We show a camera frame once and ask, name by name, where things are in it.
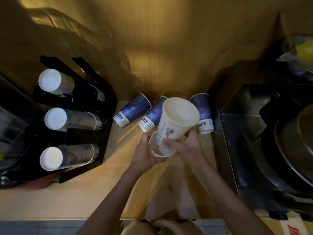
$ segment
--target beige wall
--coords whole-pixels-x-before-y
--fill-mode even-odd
[[[1,0],[0,73],[31,92],[56,56],[84,76],[82,56],[119,100],[141,91],[189,97],[207,91],[237,59],[256,59],[276,17],[312,33],[313,0]]]

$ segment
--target stainless steel pot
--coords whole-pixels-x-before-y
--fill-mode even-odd
[[[280,144],[292,165],[313,181],[313,104],[282,127]]]

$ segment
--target wooden counter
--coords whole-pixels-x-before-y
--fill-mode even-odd
[[[126,102],[119,102],[117,109]],[[111,129],[103,165],[62,184],[41,190],[0,190],[0,220],[87,219],[127,169],[143,131],[135,121]],[[216,166],[211,134],[200,140],[209,161]],[[142,217],[220,217],[212,199],[190,167],[173,155],[154,166],[137,181],[122,214],[123,219]]]

